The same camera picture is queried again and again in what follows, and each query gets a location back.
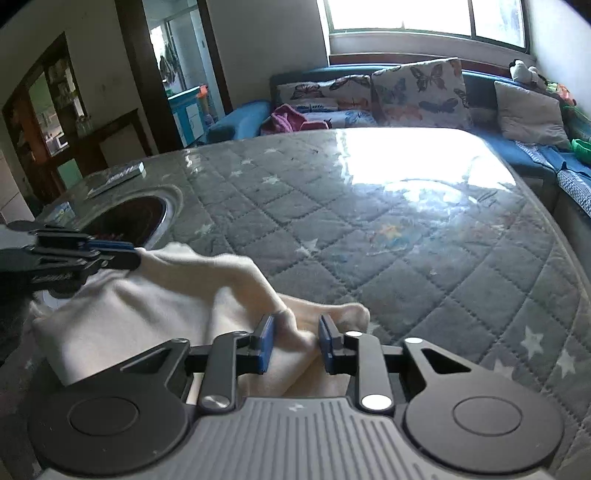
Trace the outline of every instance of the butterfly pillow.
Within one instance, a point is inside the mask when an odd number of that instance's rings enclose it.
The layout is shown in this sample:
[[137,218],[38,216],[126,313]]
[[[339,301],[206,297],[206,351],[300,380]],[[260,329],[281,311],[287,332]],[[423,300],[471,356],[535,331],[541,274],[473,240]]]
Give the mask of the butterfly pillow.
[[277,105],[295,105],[303,99],[315,103],[331,104],[336,101],[339,110],[371,109],[371,80],[369,75],[347,75],[327,82],[286,83],[277,86]]
[[385,125],[461,129],[472,125],[459,59],[378,70],[371,81]]

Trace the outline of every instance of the window sill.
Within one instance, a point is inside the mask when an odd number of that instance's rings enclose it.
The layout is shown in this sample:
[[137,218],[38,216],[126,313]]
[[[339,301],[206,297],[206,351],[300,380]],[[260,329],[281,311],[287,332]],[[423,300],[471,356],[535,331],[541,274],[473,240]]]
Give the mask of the window sill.
[[535,65],[535,59],[506,47],[440,34],[417,32],[346,32],[330,34],[330,54],[361,53],[403,53],[432,55],[438,57],[458,57],[508,68],[509,64],[520,59],[528,66]]

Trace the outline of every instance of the stuffed animal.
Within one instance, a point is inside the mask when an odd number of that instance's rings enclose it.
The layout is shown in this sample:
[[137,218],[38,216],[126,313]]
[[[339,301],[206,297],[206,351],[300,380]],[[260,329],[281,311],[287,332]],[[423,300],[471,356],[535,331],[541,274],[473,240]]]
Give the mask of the stuffed animal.
[[509,66],[513,81],[531,85],[532,83],[542,90],[546,90],[547,81],[536,67],[526,67],[521,60],[514,60]]

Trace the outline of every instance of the pink cloth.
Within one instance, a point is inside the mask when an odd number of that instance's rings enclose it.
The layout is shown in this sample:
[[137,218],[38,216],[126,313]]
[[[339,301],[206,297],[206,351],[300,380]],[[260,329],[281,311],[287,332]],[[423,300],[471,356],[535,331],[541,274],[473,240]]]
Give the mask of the pink cloth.
[[261,135],[286,134],[302,130],[328,130],[324,121],[308,121],[306,117],[293,107],[284,103],[276,108],[261,125]]

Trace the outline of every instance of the gray ribbed panel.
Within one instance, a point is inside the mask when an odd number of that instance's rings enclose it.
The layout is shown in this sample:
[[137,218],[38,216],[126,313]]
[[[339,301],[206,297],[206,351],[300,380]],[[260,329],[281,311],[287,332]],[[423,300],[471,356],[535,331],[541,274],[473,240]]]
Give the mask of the gray ribbed panel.
[[[66,480],[54,471],[40,480]],[[200,420],[176,453],[126,480],[466,480],[427,462],[394,422],[344,398],[247,398]],[[535,472],[520,480],[551,480]]]

